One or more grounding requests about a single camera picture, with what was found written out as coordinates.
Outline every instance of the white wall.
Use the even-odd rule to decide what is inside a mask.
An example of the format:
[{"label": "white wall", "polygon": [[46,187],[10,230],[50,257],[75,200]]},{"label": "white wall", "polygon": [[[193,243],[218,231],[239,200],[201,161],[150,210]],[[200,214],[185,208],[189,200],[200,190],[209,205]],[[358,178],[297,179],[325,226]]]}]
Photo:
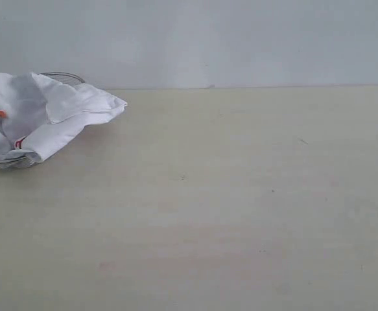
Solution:
[{"label": "white wall", "polygon": [[378,0],[0,0],[0,71],[107,88],[378,84]]}]

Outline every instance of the white napkin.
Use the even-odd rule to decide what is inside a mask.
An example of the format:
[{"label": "white napkin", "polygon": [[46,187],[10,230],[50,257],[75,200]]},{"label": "white napkin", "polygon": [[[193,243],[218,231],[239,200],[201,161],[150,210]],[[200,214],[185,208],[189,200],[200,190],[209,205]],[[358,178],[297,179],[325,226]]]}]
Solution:
[{"label": "white napkin", "polygon": [[[42,162],[86,125],[111,121],[127,103],[89,84],[67,86],[47,76],[0,73],[0,160],[27,156]],[[3,144],[7,140],[12,150]]]}]

